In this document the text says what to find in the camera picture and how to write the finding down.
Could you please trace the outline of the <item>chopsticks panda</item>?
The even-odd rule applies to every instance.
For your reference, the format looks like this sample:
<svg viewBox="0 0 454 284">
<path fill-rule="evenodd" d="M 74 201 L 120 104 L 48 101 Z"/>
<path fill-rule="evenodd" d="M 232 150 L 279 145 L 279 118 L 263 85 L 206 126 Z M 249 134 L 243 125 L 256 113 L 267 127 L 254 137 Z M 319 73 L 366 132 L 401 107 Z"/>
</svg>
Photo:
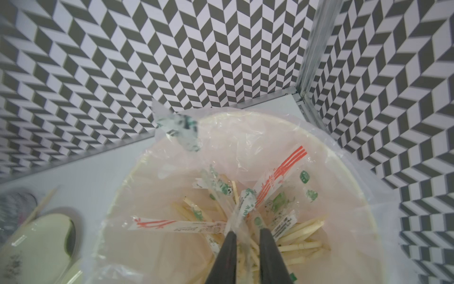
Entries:
<svg viewBox="0 0 454 284">
<path fill-rule="evenodd" d="M 47 206 L 49 201 L 52 199 L 54 194 L 59 190 L 59 186 L 52 189 L 35 207 L 35 209 L 31 212 L 31 214 L 24 220 L 24 222 L 21 224 L 21 227 L 26 226 L 30 222 L 32 222 L 34 219 L 37 218 L 38 214 L 42 211 L 43 208 Z"/>
</svg>

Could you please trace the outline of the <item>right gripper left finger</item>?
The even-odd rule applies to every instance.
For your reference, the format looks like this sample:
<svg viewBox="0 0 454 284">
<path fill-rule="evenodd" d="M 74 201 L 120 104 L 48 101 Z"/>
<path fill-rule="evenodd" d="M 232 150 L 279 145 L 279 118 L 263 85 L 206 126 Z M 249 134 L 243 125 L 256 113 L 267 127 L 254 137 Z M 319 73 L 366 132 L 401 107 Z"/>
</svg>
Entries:
<svg viewBox="0 0 454 284">
<path fill-rule="evenodd" d="M 230 231 L 211 268 L 205 284 L 235 284 L 237 262 L 237 237 Z"/>
</svg>

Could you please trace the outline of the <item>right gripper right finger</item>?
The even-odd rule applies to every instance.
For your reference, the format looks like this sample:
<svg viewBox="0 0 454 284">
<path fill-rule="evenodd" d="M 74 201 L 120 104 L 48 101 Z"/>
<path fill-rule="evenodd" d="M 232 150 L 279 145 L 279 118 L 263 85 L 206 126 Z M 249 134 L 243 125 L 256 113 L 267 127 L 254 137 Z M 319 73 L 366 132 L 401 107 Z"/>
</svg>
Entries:
<svg viewBox="0 0 454 284">
<path fill-rule="evenodd" d="M 260 283 L 292 284 L 293 281 L 268 228 L 260 230 Z"/>
</svg>

